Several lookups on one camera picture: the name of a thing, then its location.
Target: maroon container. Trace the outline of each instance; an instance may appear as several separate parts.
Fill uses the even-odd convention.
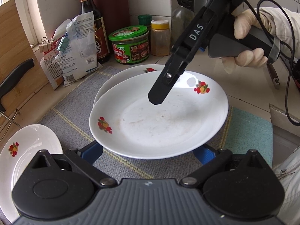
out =
[[[128,0],[93,0],[103,15],[107,36],[130,26]]]

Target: white glove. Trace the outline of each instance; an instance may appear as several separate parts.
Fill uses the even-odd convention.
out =
[[[273,17],[265,12],[260,12],[262,23],[272,35],[276,35],[276,28]],[[243,39],[249,33],[251,25],[261,29],[261,26],[250,9],[238,15],[234,21],[234,36],[236,39]],[[236,58],[222,58],[224,69],[227,73],[232,73],[236,65],[241,67],[261,67],[267,62],[262,48],[256,48],[253,51],[241,52]]]

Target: qr code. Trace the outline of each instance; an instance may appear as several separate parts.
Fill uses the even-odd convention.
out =
[[[94,58],[88,58],[86,61],[88,62],[88,64],[90,64],[90,63],[93,63],[95,61],[95,59]]]
[[[73,82],[75,81],[73,74],[69,75],[69,76],[65,76],[66,77],[66,81],[68,82]]]

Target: cutting board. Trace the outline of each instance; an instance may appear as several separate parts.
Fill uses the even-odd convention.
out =
[[[23,30],[15,0],[10,0],[0,6],[0,83],[30,58],[34,59],[34,67],[1,100],[7,116],[48,82]],[[5,118],[0,117],[0,126],[4,121]]]

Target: green lid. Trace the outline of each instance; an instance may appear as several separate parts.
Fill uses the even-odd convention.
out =
[[[149,14],[139,15],[138,19],[140,25],[151,25],[152,15]]]
[[[146,26],[135,25],[112,32],[108,38],[111,41],[126,40],[143,35],[146,32],[148,32],[148,28]]]

